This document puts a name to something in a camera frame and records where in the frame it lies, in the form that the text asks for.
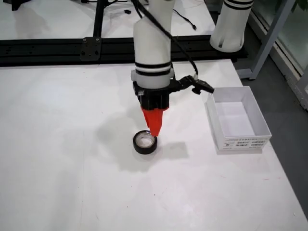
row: red cone tip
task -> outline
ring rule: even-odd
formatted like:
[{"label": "red cone tip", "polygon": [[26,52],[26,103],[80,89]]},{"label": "red cone tip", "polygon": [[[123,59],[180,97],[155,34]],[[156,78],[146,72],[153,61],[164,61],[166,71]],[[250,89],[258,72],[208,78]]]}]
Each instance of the red cone tip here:
[{"label": "red cone tip", "polygon": [[148,111],[142,108],[142,111],[152,136],[158,136],[163,123],[164,109],[155,108]]}]

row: table surface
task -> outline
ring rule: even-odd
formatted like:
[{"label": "table surface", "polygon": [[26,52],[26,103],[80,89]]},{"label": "table surface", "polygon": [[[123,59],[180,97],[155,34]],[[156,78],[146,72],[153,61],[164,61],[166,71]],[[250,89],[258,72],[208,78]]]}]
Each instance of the table surface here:
[{"label": "table surface", "polygon": [[[18,11],[0,2],[0,39],[81,39],[93,35],[95,3],[82,4],[80,0],[31,0]],[[131,10],[130,15],[124,10]],[[196,26],[184,21],[177,14],[172,18],[172,35],[212,34],[215,26],[203,0],[176,0],[179,13]],[[132,25],[139,16],[131,3],[116,3],[105,9],[102,38],[133,37]]]},{"label": "table surface", "polygon": [[[207,17],[199,30],[213,28],[195,8]],[[197,65],[213,87],[242,85],[229,60]],[[177,78],[193,72],[174,67]],[[0,70],[1,230],[308,230],[270,143],[262,154],[217,152],[206,93],[172,94],[157,151],[137,154],[132,137],[146,124],[132,69]]]}]

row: black band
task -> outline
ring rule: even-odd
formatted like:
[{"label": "black band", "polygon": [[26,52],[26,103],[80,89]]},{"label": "black band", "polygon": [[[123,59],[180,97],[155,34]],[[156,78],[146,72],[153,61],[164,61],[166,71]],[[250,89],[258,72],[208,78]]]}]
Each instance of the black band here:
[{"label": "black band", "polygon": [[227,7],[234,9],[234,10],[239,10],[239,11],[244,11],[250,9],[252,6],[247,6],[247,7],[237,7],[237,6],[231,6],[226,1],[223,2]]},{"label": "black band", "polygon": [[136,67],[141,67],[141,68],[156,69],[156,68],[169,67],[171,66],[171,62],[165,64],[140,64],[135,62],[135,65]]},{"label": "black band", "polygon": [[251,3],[254,2],[254,0],[252,0],[252,1],[247,1],[247,2],[244,2],[244,1],[236,1],[236,0],[227,0],[227,1],[229,1],[229,2],[231,2],[231,3],[234,3],[234,4],[238,4],[238,5],[249,5],[249,4],[251,4]]},{"label": "black band", "polygon": [[136,141],[136,138],[138,137],[138,135],[140,135],[141,133],[150,133],[149,131],[140,131],[138,132],[134,138],[133,138],[133,145],[134,145],[134,149],[136,150],[136,152],[142,154],[142,155],[148,155],[148,154],[151,154],[153,153],[156,148],[157,148],[157,137],[154,137],[154,143],[152,144],[151,147],[148,147],[148,148],[142,148],[140,146],[138,146],[137,144],[137,141]]},{"label": "black band", "polygon": [[164,76],[164,75],[168,75],[170,73],[171,69],[167,70],[167,71],[161,71],[161,72],[144,72],[144,71],[139,71],[136,70],[136,73],[142,76]]}]

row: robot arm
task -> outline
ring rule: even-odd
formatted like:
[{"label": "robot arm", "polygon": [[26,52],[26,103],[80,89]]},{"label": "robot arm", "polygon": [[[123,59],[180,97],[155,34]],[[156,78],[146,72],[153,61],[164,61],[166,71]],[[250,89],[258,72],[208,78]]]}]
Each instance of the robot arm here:
[{"label": "robot arm", "polygon": [[213,93],[214,89],[195,76],[177,81],[171,62],[171,19],[175,0],[149,0],[149,11],[132,0],[145,17],[134,26],[135,70],[131,73],[135,94],[141,104],[145,120],[153,136],[158,136],[162,126],[163,112],[169,108],[169,95],[194,86],[193,92],[201,90]]}]

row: open cardboard box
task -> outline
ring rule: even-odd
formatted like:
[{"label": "open cardboard box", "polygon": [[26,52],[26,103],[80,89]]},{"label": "open cardboard box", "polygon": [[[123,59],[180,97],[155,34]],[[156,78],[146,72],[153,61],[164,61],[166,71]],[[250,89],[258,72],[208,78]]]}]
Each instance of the open cardboard box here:
[{"label": "open cardboard box", "polygon": [[206,106],[219,150],[260,150],[270,140],[250,87],[216,88]]}]

